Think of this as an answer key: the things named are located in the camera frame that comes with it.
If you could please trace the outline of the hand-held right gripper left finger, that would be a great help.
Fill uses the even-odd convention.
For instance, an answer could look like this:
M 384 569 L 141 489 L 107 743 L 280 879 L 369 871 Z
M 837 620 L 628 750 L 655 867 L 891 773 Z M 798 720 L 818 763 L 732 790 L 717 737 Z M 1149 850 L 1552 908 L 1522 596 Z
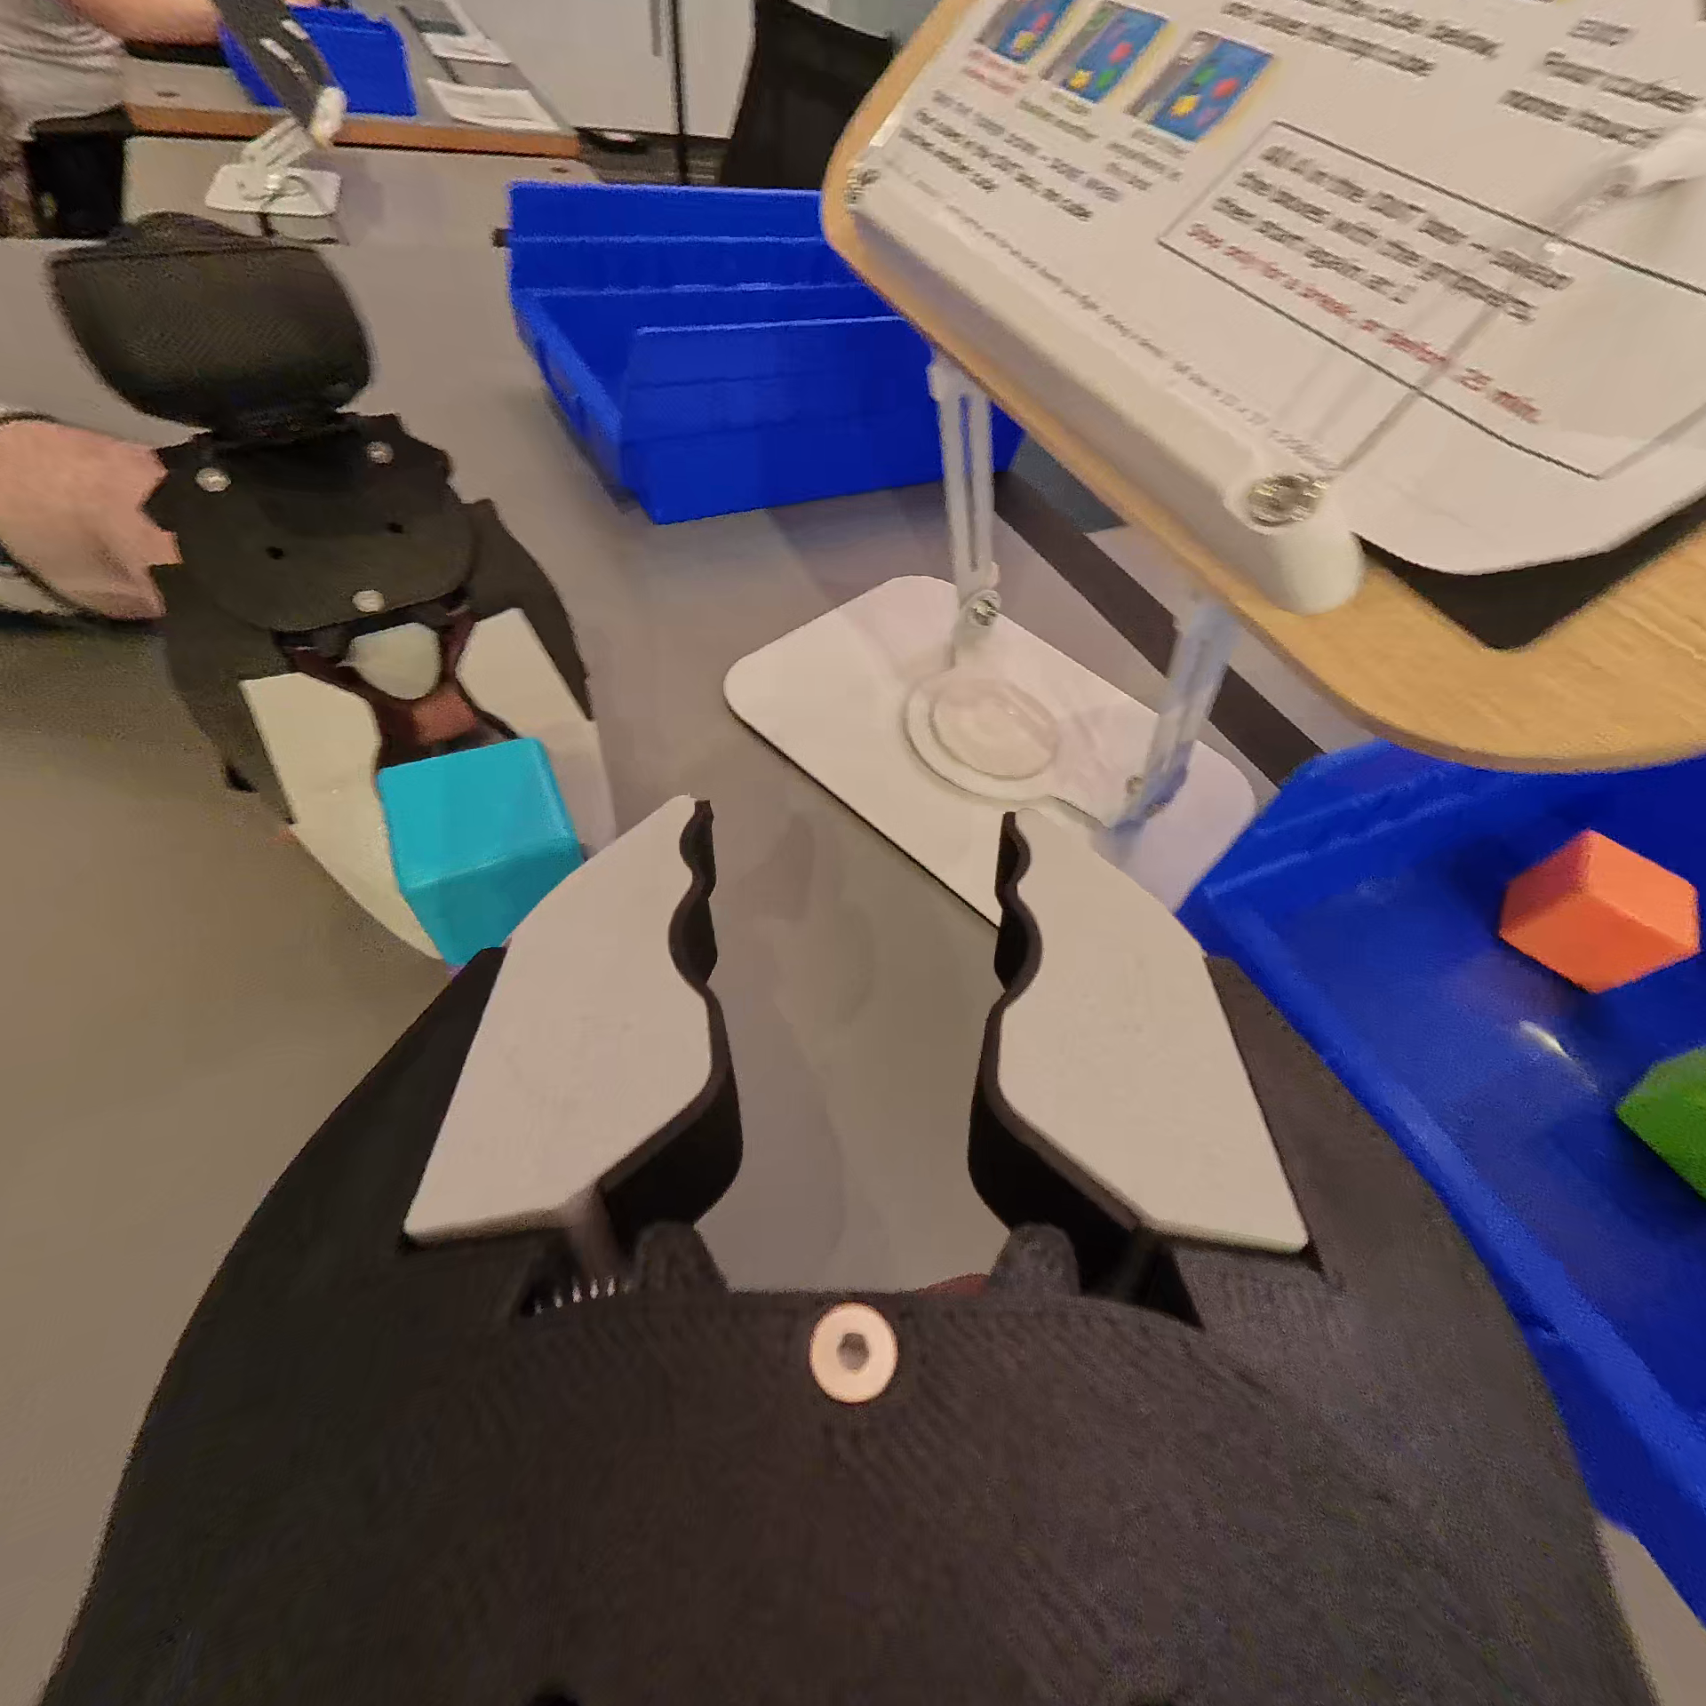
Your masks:
M 411 1245 L 540 1231 L 579 1261 L 630 1261 L 729 1190 L 715 886 L 715 811 L 674 798 L 517 927 L 406 1213 Z

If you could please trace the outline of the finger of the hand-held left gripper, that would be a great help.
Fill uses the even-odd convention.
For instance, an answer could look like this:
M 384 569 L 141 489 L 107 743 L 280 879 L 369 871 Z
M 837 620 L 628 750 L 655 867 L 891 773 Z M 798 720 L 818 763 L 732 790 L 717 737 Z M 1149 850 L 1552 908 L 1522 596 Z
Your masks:
M 448 665 L 447 679 L 483 720 L 544 746 L 583 852 L 590 855 L 614 843 L 617 813 L 598 721 L 526 614 L 512 608 L 477 618 Z
M 343 688 L 299 673 L 246 679 L 242 691 L 295 841 L 404 946 L 439 960 L 394 882 L 390 833 L 376 790 L 379 725 L 373 709 Z

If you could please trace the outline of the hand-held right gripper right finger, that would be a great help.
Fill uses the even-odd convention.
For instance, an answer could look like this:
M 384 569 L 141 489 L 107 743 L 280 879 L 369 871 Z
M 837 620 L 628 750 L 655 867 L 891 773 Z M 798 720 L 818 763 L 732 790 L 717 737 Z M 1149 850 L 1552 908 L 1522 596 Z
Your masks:
M 1037 811 L 1005 818 L 998 999 L 970 1182 L 1009 1228 L 1063 1231 L 1086 1283 L 1152 1247 L 1296 1259 L 1309 1231 L 1205 952 Z

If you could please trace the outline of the cyan cube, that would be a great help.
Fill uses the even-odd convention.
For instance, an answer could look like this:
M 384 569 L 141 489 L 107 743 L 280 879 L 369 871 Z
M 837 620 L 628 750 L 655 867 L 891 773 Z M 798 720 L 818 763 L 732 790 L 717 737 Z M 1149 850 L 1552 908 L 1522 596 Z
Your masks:
M 585 865 L 534 737 L 387 765 L 376 794 L 397 889 L 450 968 L 506 946 Z

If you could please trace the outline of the blue plastic bin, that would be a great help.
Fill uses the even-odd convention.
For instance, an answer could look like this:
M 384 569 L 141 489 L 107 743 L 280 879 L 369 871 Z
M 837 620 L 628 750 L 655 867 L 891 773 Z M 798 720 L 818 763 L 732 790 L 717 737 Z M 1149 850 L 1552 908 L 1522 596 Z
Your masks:
M 821 193 L 512 181 L 506 281 L 567 436 L 651 522 L 932 484 L 931 347 Z
M 1704 1208 L 1617 1118 L 1703 1045 L 1703 960 L 1580 991 L 1500 941 L 1577 833 L 1703 886 L 1704 759 L 1514 775 L 1384 741 L 1304 763 L 1181 906 L 1425 1174 L 1546 1376 L 1599 1512 L 1704 1613 Z

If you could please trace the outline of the orange cube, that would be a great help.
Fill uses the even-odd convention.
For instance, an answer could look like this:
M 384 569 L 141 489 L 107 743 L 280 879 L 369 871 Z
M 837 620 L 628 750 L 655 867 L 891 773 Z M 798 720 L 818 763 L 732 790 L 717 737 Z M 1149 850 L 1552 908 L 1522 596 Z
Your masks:
M 1503 889 L 1498 932 L 1584 991 L 1612 991 L 1703 952 L 1703 903 L 1678 872 L 1584 830 Z

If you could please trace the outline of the lime green cube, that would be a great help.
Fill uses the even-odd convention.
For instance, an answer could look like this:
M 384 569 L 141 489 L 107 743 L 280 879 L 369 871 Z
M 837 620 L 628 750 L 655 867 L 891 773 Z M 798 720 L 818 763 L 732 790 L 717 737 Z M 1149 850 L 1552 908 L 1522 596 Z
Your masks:
M 1634 1139 L 1704 1198 L 1704 1045 L 1654 1063 L 1614 1113 Z

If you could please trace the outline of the grey desk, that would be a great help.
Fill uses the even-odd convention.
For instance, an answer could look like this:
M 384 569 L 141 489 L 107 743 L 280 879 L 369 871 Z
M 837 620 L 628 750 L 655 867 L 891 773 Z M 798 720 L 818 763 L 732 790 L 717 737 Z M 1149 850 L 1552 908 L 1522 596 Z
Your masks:
M 472 248 L 323 255 L 378 394 L 555 584 L 617 841 L 715 811 L 743 1159 L 630 1261 L 404 1232 L 504 949 L 444 976 L 260 839 L 160 843 L 115 645 L 52 637 L 4 761 L 101 738 L 118 803 L 4 808 L 4 1418 L 200 1298 L 42 1702 L 1650 1702 L 1546 1381 L 1431 1183 L 1208 960 L 1311 1243 L 1086 1283 L 970 1182 L 997 927 L 722 702 L 793 629 L 769 522 L 613 519 Z

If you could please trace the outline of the person's left hand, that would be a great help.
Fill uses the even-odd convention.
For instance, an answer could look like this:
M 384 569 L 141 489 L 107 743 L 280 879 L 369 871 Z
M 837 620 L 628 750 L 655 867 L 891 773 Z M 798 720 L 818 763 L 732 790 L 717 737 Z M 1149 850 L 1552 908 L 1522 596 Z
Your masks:
M 156 451 L 50 416 L 3 414 L 3 616 L 23 622 L 159 622 L 159 571 L 177 540 L 145 506 Z

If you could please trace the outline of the black document stand white base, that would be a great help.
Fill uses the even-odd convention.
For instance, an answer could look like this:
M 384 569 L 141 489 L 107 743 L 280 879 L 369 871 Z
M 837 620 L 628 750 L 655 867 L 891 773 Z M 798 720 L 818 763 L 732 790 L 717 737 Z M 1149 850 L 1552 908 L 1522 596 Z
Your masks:
M 324 221 L 339 177 L 309 155 L 337 144 L 347 96 L 295 10 L 282 2 L 216 2 L 220 29 L 254 62 L 282 118 L 211 180 L 206 208 L 226 215 Z

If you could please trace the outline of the wooden office table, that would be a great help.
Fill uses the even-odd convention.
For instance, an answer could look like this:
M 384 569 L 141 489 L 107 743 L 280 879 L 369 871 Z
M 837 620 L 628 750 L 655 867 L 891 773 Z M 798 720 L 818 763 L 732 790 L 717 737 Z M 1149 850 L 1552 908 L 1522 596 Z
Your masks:
M 126 57 L 121 99 L 138 137 L 249 141 L 280 115 L 257 106 L 226 68 Z M 337 138 L 345 148 L 406 149 L 523 160 L 579 160 L 565 133 L 501 133 L 450 118 L 347 118 Z

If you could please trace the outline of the small blue bin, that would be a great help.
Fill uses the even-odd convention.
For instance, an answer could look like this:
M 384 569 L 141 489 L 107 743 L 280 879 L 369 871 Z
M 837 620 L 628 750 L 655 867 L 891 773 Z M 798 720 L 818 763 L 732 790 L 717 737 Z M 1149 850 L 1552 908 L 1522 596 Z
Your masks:
M 417 88 L 406 42 L 389 17 L 373 17 L 347 7 L 288 4 L 303 37 L 320 54 L 330 83 L 345 94 L 353 118 L 418 115 Z M 246 96 L 265 110 L 282 110 L 271 74 L 282 72 L 299 94 L 295 74 L 270 52 L 254 54 L 251 42 L 226 24 L 220 25 L 220 49 Z

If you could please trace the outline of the black backing card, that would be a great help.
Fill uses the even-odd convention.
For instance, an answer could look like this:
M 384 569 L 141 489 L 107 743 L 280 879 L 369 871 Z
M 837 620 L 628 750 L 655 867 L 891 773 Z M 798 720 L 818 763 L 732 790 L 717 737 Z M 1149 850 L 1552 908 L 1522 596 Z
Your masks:
M 1421 602 L 1491 651 L 1522 651 L 1661 562 L 1674 546 L 1703 536 L 1704 498 L 1666 516 L 1625 544 L 1580 559 L 1559 559 L 1479 577 L 1454 577 L 1363 544 Z

